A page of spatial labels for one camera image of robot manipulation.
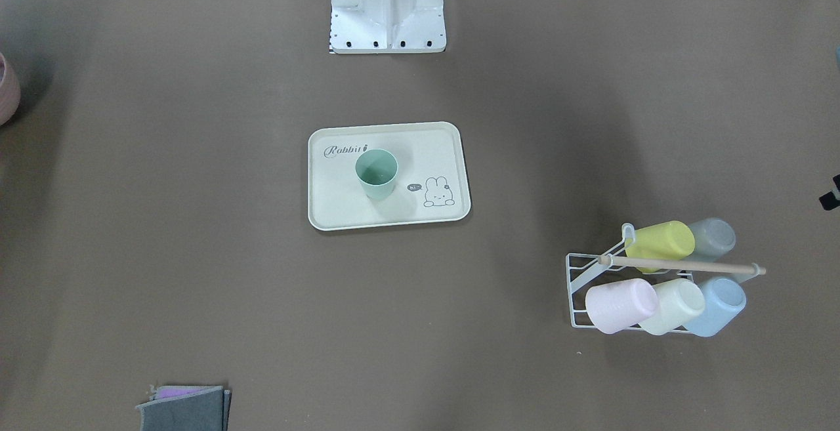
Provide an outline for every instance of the cup rack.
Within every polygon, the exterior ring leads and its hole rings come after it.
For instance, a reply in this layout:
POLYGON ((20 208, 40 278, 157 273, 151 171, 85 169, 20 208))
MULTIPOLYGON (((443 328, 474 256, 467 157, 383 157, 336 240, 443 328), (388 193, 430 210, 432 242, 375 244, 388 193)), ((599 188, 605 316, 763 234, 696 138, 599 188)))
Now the cup rack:
MULTIPOLYGON (((656 260, 656 258, 632 258, 623 257, 621 254, 628 247, 636 242, 636 228, 626 222, 621 225, 621 242, 612 246, 603 254, 576 254, 566 255, 566 290, 569 294, 569 316, 572 327, 580 329, 596 329, 589 320, 586 308, 575 308, 575 293, 590 284, 605 272, 618 272, 626 267, 643 267, 659 269, 652 273, 643 273, 645 276, 676 275, 694 282, 695 272, 715 272, 729 274, 738 283, 744 283, 756 276, 764 275, 767 270, 758 264, 751 266, 735 266, 735 264, 717 264, 714 262, 689 262, 683 260, 656 260)), ((638 325, 628 327, 630 330, 642 331, 638 325)), ((678 327, 672 329, 672 333, 690 333, 678 327)))

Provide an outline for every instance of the cup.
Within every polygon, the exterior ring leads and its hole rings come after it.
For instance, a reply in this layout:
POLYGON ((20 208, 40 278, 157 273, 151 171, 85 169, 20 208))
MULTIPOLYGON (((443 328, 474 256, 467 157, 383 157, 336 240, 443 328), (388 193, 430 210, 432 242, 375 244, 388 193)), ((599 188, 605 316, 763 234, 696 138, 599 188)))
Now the cup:
POLYGON ((399 164, 387 150, 366 150, 356 160, 356 176, 365 194, 374 200, 384 200, 394 191, 399 164))
POLYGON ((625 279, 590 288, 585 302, 592 324, 612 335, 650 318, 660 301, 644 279, 625 279))
POLYGON ((12 66, 0 54, 0 124, 6 123, 20 104, 20 84, 12 66))
POLYGON ((660 309, 639 323, 651 335, 661 336, 702 314, 705 309, 703 293, 697 285, 684 278, 654 285, 660 299, 660 309))
MULTIPOLYGON (((694 234, 683 222, 669 221, 636 230, 636 242, 627 247, 627 257, 682 260, 694 252, 694 234)), ((650 274, 656 269, 639 268, 650 274)))
POLYGON ((744 289, 728 277, 708 279, 700 285, 700 291, 705 297, 705 311, 684 325, 697 336, 716 335, 747 306, 744 289))
POLYGON ((694 234, 694 252, 685 260, 714 262, 735 247, 735 230, 720 218, 707 218, 688 225, 694 234))

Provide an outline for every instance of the light green cup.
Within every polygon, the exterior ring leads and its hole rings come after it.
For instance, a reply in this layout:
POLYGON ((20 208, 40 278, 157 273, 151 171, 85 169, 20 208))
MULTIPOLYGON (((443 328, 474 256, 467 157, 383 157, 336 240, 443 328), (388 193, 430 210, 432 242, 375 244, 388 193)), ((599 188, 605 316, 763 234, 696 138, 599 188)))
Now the light green cup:
POLYGON ((394 191, 399 164, 387 150, 371 149, 356 160, 356 176, 365 194, 374 200, 384 200, 394 191))

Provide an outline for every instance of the wooden handle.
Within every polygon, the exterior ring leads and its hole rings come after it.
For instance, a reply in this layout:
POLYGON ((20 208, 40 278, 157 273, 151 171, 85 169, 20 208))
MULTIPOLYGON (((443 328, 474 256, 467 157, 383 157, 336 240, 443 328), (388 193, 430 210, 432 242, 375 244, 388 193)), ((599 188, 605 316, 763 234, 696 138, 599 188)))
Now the wooden handle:
POLYGON ((603 264, 603 266, 642 267, 642 269, 657 270, 699 270, 700 272, 743 274, 749 276, 762 276, 767 273, 767 269, 758 264, 752 264, 752 266, 735 266, 735 264, 715 264, 714 262, 617 257, 617 255, 599 255, 598 264, 603 264))

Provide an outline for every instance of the pink cup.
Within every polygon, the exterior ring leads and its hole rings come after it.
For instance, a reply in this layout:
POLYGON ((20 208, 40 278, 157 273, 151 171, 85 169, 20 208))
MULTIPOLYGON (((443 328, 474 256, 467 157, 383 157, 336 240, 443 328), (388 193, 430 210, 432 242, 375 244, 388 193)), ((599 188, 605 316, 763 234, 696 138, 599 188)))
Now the pink cup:
POLYGON ((586 291, 589 318, 607 335, 652 317, 659 306, 656 291, 643 279, 615 281, 586 291))
POLYGON ((20 104, 20 84, 12 66, 0 54, 0 124, 6 123, 20 104))

